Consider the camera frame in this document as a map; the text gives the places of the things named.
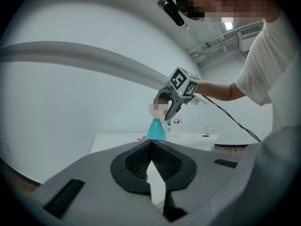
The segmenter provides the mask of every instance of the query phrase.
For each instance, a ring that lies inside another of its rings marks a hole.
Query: white curved wall
[[[107,3],[40,4],[14,18],[1,48],[33,41],[85,44],[123,55],[166,76],[177,66],[200,76],[196,64],[163,31]],[[97,133],[147,131],[151,122],[148,103],[156,90],[46,61],[0,65],[1,156],[11,167],[43,183],[88,154]],[[199,107],[190,104],[181,112],[183,131],[199,132]]]

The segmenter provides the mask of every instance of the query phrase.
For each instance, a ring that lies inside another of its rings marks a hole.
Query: person
[[[299,41],[274,0],[176,0],[192,19],[200,17],[262,17],[264,26],[253,42],[241,74],[232,84],[201,81],[195,93],[222,101],[248,96],[258,105],[271,103],[268,91],[284,73]],[[273,106],[272,131],[282,128]]]

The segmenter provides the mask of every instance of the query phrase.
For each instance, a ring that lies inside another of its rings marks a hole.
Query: teal bottle
[[[150,124],[149,131],[146,135],[146,140],[165,140],[166,136],[164,133],[164,128],[159,118],[154,118]]]

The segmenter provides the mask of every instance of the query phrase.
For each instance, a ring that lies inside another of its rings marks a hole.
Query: black rubber pad
[[[220,165],[223,165],[223,166],[226,166],[226,167],[230,167],[230,168],[236,168],[237,166],[237,162],[234,162],[234,161],[227,161],[227,160],[223,160],[223,159],[216,159],[214,161],[214,163],[217,163],[217,164],[220,164]]]
[[[84,184],[85,182],[81,180],[71,179],[44,207],[44,210],[57,218],[61,218]]]

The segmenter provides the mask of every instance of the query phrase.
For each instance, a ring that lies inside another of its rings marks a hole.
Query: ceiling
[[[193,55],[197,58],[194,58],[194,61],[202,66],[208,61],[214,59],[214,57],[220,57],[231,52],[235,46],[230,44],[230,49],[227,49],[228,46],[225,46],[224,49],[221,49],[222,53],[210,54],[205,43],[214,45],[218,42],[223,42],[234,36],[237,36],[237,30],[243,25],[262,21],[261,19],[249,18],[249,19],[240,19],[239,21],[234,21],[233,29],[230,32],[226,33],[226,28],[224,23],[220,22],[208,22],[204,19],[195,21],[183,16],[185,24],[184,26],[177,26],[173,20],[157,6],[159,0],[103,0],[106,2],[114,3],[119,6],[130,9],[140,16],[150,20],[161,29],[163,29],[170,37],[181,46],[189,55]]]

